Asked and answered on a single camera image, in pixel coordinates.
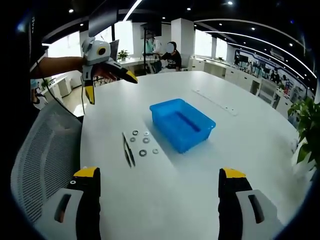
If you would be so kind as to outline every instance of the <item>window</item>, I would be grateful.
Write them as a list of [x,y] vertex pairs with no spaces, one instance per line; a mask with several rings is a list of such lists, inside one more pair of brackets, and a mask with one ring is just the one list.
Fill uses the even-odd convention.
[[127,50],[129,55],[134,54],[134,37],[131,21],[118,21],[114,25],[115,40],[119,39],[119,51]]
[[112,42],[112,30],[111,30],[111,26],[106,28],[105,30],[102,30],[100,33],[98,33],[95,36],[95,40],[99,40],[99,41],[104,41],[107,43],[111,43]]
[[211,57],[212,36],[206,32],[195,30],[194,54]]
[[226,41],[223,41],[220,38],[216,38],[216,49],[215,49],[215,57],[222,58],[223,60],[227,60],[227,50],[228,44]]
[[[48,48],[48,57],[81,57],[79,32],[74,32],[52,43]],[[63,74],[54,75],[52,78],[57,78]]]

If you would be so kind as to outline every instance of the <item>black ceiling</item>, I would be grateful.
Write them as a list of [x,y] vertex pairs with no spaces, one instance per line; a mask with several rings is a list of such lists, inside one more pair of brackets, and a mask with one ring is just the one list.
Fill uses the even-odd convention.
[[[136,0],[107,1],[117,4],[119,10],[128,10],[136,2]],[[143,0],[137,9],[146,11],[144,13],[134,13],[129,19],[133,22],[170,22],[178,18],[185,18],[191,21],[236,19],[267,25],[290,35],[305,47],[278,31],[254,23],[230,20],[202,22],[218,31],[238,33],[272,43],[296,56],[317,74],[317,68],[314,69],[314,59],[319,62],[318,33],[316,31],[318,25],[316,14],[318,13],[316,13],[316,8],[312,2],[306,1],[302,4],[294,3],[291,0],[231,1],[233,5],[229,5],[227,0]],[[88,18],[86,17],[103,2],[104,0],[47,0],[45,4],[41,6],[41,10],[38,11],[41,19],[40,29],[42,37],[75,20],[82,21],[84,26],[80,27],[79,21],[75,22],[75,24],[55,34],[47,40],[47,42],[53,42],[58,38],[78,30],[85,30],[88,28]],[[74,9],[74,12],[69,13],[69,9]],[[124,17],[125,13],[119,14],[118,20],[121,21]],[[210,31],[210,29],[200,26],[200,23],[196,23],[196,25],[196,29]],[[213,33],[212,36],[223,38],[216,33]],[[276,49],[269,44],[247,37],[236,35],[228,36],[239,45],[245,45],[261,52],[265,52],[264,49],[267,49],[266,53],[268,54],[271,48]],[[279,52],[285,60],[288,60],[288,62],[286,62],[287,65],[303,75],[303,82],[315,90],[317,86],[316,78],[293,57],[281,50],[279,50]]]

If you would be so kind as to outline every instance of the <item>floor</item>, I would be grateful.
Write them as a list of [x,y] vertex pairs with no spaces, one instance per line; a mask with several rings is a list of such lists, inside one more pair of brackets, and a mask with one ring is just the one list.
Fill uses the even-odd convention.
[[[65,96],[62,100],[66,108],[72,112],[75,116],[80,117],[84,115],[84,110],[82,107],[81,100],[81,86],[72,90],[72,92]],[[83,91],[83,106],[86,109],[86,106],[89,104],[89,100],[86,97],[85,91]]]

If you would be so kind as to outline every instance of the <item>white tabletop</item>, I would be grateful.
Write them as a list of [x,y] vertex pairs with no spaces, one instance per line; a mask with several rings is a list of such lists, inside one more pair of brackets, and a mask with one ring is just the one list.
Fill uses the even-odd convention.
[[[150,62],[154,61],[154,58],[146,57],[145,61]],[[144,64],[144,58],[143,57],[131,57],[129,59],[126,59],[125,61],[119,61],[119,63],[124,67],[131,67],[131,66],[136,66],[136,65],[141,65]]]
[[[219,169],[246,174],[287,223],[304,198],[290,158],[294,127],[251,93],[201,71],[153,74],[95,88],[81,135],[81,166],[101,171],[100,231],[109,240],[212,240],[219,234]],[[181,98],[216,122],[208,140],[177,153],[149,106]],[[234,108],[230,114],[222,106]],[[147,127],[167,159],[125,160],[122,132]]]

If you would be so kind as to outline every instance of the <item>mesh chair back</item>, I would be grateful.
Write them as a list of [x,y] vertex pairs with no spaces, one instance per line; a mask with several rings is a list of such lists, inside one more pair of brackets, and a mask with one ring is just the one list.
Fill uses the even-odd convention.
[[31,223],[79,170],[81,129],[80,121],[54,100],[34,121],[11,172],[12,194]]

